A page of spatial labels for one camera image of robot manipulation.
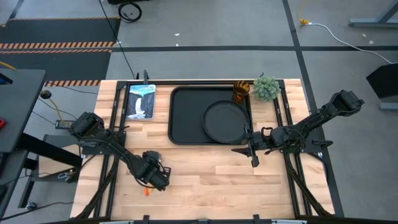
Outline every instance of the green plant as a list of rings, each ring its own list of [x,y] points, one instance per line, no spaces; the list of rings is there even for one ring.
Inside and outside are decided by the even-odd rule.
[[[254,81],[254,97],[258,100],[271,102],[280,93],[279,83],[275,78],[263,77],[263,74]]]

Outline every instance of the concrete floor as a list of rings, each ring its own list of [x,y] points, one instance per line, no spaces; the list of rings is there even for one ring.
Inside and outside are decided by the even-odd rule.
[[[0,19],[7,18],[17,0],[0,0]],[[354,45],[398,45],[397,29],[353,29],[351,17],[374,17],[392,0],[308,0],[301,17],[329,26],[337,37]],[[289,0],[296,18],[300,0]],[[279,45],[292,46],[282,1],[277,0],[151,0],[140,2],[141,20],[121,24],[119,39],[124,47]],[[116,6],[104,2],[108,16]],[[16,17],[94,17],[103,16],[97,0],[25,0]],[[298,27],[302,46],[340,46],[321,27]],[[398,52],[380,54],[398,62]],[[206,52],[128,52],[135,72],[146,69],[151,78],[255,78],[262,72],[276,78],[301,78],[295,52],[206,51]],[[304,52],[304,60],[318,106],[342,89],[353,90],[366,104],[350,118],[336,118],[323,126],[341,203],[346,217],[398,220],[398,152],[396,145],[398,114],[378,109],[379,99],[365,77],[386,63],[363,52]],[[131,78],[123,55],[112,53],[107,79]],[[96,91],[96,87],[76,87]],[[95,95],[64,88],[51,88],[60,109],[79,116],[93,111]],[[41,102],[34,111],[51,121],[57,116]],[[44,134],[63,134],[51,124],[32,115],[25,132],[42,138]],[[15,208],[18,184],[6,215],[21,212]],[[39,183],[31,200],[41,205],[72,201],[75,184]],[[66,220],[71,206],[48,208],[4,223],[42,223]]]

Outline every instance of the book cover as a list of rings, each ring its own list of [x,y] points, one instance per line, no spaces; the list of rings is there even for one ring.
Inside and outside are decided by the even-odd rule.
[[[151,119],[154,117],[155,85],[130,86],[126,119]]]

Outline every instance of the hazard tape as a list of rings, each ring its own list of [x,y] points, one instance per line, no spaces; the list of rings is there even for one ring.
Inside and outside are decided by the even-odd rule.
[[[9,50],[0,51],[0,54],[59,54],[59,53],[87,53],[87,52],[109,52],[110,49],[75,49],[75,50]]]
[[[79,47],[113,47],[113,41],[59,42],[59,43],[0,43],[0,49],[53,49]]]
[[[64,18],[13,18],[9,21],[26,21],[26,20],[75,20],[75,19],[106,19],[106,17],[64,17]],[[119,16],[111,16],[108,19],[120,19]]]
[[[43,86],[99,86],[101,80],[57,80],[46,81]]]

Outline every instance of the caster wheel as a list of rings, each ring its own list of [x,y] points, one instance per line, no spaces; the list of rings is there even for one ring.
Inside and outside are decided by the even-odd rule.
[[[28,209],[29,211],[32,211],[36,208],[37,208],[37,205],[34,202],[28,202],[27,205],[25,206],[25,209]]]

